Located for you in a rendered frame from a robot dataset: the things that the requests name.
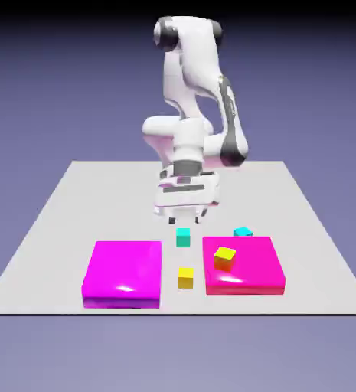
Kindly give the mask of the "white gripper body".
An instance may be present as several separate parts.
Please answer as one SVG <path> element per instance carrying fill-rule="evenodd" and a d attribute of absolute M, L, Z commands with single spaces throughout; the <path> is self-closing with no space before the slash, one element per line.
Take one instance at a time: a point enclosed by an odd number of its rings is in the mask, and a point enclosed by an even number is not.
<path fill-rule="evenodd" d="M 155 193 L 154 212 L 174 217 L 179 208 L 194 208 L 195 213 L 204 207 L 220 203 L 220 176 L 215 171 L 199 175 L 170 176 L 160 180 Z"/>

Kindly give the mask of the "small teal cube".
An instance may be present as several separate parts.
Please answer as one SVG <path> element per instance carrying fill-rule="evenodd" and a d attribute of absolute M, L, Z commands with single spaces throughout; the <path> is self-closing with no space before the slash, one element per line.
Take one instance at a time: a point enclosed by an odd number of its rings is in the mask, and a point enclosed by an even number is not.
<path fill-rule="evenodd" d="M 176 247 L 190 247 L 191 232 L 187 227 L 178 227 L 176 229 Z"/>

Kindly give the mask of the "small yellow cube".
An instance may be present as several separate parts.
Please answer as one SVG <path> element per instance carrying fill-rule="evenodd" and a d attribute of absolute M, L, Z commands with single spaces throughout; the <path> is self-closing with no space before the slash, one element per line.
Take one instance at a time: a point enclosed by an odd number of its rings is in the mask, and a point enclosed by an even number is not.
<path fill-rule="evenodd" d="M 234 265 L 235 255 L 235 249 L 219 247 L 214 254 L 214 268 L 225 272 L 231 271 Z"/>
<path fill-rule="evenodd" d="M 178 288 L 193 289 L 194 287 L 194 269 L 191 267 L 178 268 Z"/>

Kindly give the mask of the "large magenta box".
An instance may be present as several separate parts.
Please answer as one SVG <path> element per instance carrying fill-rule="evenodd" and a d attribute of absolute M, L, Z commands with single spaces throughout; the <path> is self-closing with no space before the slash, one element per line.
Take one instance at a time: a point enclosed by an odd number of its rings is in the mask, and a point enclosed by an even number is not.
<path fill-rule="evenodd" d="M 86 309 L 157 309 L 161 241 L 96 242 L 81 286 Z"/>

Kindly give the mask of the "large pink box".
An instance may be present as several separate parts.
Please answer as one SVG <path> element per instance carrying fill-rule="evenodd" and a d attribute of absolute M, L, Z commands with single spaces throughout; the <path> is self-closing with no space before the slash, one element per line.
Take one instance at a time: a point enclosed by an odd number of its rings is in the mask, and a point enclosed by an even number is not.
<path fill-rule="evenodd" d="M 230 270 L 218 269 L 220 247 L 235 250 Z M 208 295 L 282 295 L 286 277 L 270 237 L 204 237 L 205 288 Z"/>

